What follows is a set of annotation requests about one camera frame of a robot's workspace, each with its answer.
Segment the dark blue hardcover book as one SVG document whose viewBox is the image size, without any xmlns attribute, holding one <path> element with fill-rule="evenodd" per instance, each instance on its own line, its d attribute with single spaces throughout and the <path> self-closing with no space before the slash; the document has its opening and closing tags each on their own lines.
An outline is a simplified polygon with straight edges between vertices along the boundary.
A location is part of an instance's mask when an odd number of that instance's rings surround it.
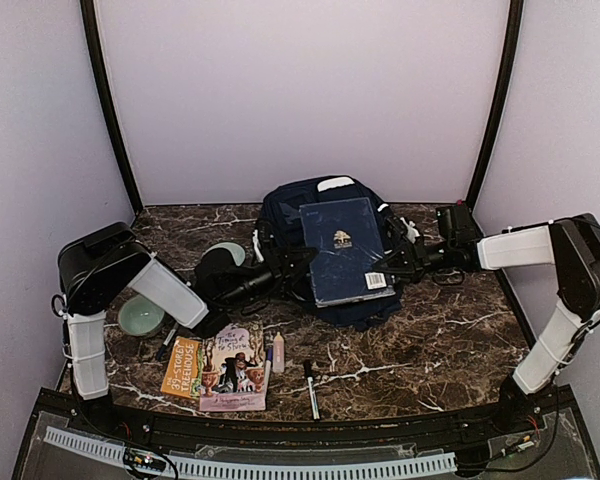
<svg viewBox="0 0 600 480">
<path fill-rule="evenodd" d="M 304 242 L 314 247 L 311 286 L 319 308 L 376 300 L 395 293 L 372 265 L 384 255 L 370 199 L 351 198 L 300 207 Z"/>
</svg>

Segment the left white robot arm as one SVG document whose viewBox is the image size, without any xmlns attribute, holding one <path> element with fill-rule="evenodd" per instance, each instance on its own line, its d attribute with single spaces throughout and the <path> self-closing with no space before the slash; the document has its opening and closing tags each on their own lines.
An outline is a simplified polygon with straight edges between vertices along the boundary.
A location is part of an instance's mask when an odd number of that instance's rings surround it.
<svg viewBox="0 0 600 480">
<path fill-rule="evenodd" d="M 266 229 L 256 238 L 258 261 L 239 263 L 217 246 L 206 253 L 193 279 L 160 258 L 123 222 L 113 223 L 65 245 L 57 257 L 60 291 L 51 301 L 63 321 L 64 354 L 72 366 L 72 390 L 86 401 L 83 421 L 100 436 L 121 427 L 109 395 L 104 325 L 124 297 L 138 296 L 178 326 L 201 338 L 217 334 L 233 311 L 247 310 L 286 292 L 309 271 L 311 247 L 277 246 Z"/>
</svg>

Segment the navy blue student backpack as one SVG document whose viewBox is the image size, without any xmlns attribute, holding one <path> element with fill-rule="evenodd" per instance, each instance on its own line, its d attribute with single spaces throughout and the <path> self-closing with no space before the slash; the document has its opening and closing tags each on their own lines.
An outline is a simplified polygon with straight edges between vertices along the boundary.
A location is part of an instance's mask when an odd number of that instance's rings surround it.
<svg viewBox="0 0 600 480">
<path fill-rule="evenodd" d="M 349 176 L 326 176 L 277 187 L 259 220 L 281 247 L 309 247 L 317 255 L 290 288 L 307 312 L 335 327 L 379 326 L 401 308 L 402 288 L 373 265 L 398 242 L 388 235 L 393 211 L 373 190 Z"/>
</svg>

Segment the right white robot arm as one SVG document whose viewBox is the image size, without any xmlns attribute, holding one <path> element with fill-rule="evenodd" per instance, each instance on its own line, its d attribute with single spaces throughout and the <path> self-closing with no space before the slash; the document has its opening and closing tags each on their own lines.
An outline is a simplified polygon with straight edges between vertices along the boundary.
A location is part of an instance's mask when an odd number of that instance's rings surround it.
<svg viewBox="0 0 600 480">
<path fill-rule="evenodd" d="M 511 375 L 516 390 L 537 393 L 600 325 L 600 223 L 584 213 L 485 235 L 465 204 L 437 209 L 436 219 L 441 240 L 430 244 L 411 222 L 387 217 L 395 245 L 374 271 L 404 283 L 449 269 L 500 272 L 525 313 L 542 300 L 547 318 L 532 321 L 535 342 Z"/>
</svg>

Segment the pink Shrew paperback book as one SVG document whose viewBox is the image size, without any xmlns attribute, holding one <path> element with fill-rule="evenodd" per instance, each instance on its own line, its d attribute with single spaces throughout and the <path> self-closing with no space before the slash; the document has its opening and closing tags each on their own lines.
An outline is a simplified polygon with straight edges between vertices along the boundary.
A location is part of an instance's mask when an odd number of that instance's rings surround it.
<svg viewBox="0 0 600 480">
<path fill-rule="evenodd" d="M 229 324 L 204 341 L 199 410 L 266 409 L 264 330 L 260 321 Z"/>
</svg>

